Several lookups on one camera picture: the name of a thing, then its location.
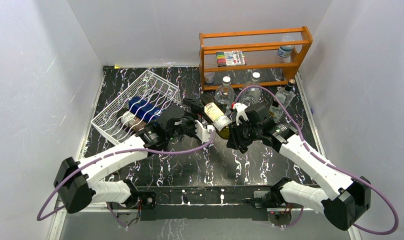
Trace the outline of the clear round white-capped bottle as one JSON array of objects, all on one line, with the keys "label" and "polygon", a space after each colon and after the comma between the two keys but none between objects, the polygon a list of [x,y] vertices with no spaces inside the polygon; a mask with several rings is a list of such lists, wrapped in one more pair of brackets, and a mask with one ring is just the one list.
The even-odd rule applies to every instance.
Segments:
[{"label": "clear round white-capped bottle", "polygon": [[224,76],[222,84],[215,90],[214,103],[227,116],[231,115],[231,104],[235,99],[235,91],[231,86],[231,78]]}]

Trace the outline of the blue square bottle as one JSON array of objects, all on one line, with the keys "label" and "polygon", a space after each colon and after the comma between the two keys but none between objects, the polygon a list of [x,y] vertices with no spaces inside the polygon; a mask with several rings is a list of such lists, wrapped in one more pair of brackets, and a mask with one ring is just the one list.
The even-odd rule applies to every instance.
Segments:
[{"label": "blue square bottle", "polygon": [[146,123],[158,118],[162,113],[161,109],[138,96],[135,96],[128,101],[128,108],[130,112],[144,120]]}]

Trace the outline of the dark green wine bottle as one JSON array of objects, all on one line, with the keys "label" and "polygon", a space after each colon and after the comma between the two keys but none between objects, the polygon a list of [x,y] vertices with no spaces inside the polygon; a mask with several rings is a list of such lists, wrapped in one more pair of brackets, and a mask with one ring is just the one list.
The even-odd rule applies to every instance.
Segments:
[{"label": "dark green wine bottle", "polygon": [[147,123],[135,116],[127,109],[122,109],[117,112],[116,117],[119,120],[119,124],[128,130],[139,131],[146,127]]}]

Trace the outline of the grey bottle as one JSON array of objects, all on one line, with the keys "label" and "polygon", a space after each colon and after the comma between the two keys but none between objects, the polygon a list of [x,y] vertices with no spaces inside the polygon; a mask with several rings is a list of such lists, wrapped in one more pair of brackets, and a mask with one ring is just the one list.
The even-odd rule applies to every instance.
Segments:
[{"label": "grey bottle", "polygon": [[280,88],[275,94],[276,98],[269,106],[269,114],[273,117],[275,123],[278,123],[281,117],[283,116],[284,109],[286,109],[293,98],[295,97],[295,93],[293,92],[293,88],[296,84],[295,79],[288,80],[288,83],[285,87]]}]

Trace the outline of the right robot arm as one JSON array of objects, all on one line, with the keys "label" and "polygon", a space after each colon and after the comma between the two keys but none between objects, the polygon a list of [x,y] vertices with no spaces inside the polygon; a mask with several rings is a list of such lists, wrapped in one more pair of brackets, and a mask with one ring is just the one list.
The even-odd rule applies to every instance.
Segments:
[{"label": "right robot arm", "polygon": [[236,119],[230,124],[227,147],[245,153],[261,141],[305,171],[318,188],[283,178],[270,188],[269,200],[278,207],[295,203],[322,213],[336,228],[346,231],[369,209],[371,188],[364,177],[355,179],[334,169],[288,123],[276,123],[267,108],[256,103],[232,105]]}]

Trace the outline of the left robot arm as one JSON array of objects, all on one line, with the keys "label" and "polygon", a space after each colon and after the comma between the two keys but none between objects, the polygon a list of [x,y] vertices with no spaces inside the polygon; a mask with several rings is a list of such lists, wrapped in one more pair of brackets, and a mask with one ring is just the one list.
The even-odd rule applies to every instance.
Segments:
[{"label": "left robot arm", "polygon": [[205,146],[210,143],[215,129],[211,124],[204,126],[200,122],[203,105],[187,98],[184,103],[195,107],[196,112],[187,112],[175,105],[168,107],[122,143],[88,158],[64,159],[53,185],[66,211],[74,214],[90,204],[102,202],[133,208],[142,199],[135,185],[129,180],[104,181],[107,175],[153,154],[191,153],[190,149],[166,151],[176,136],[187,135]]}]

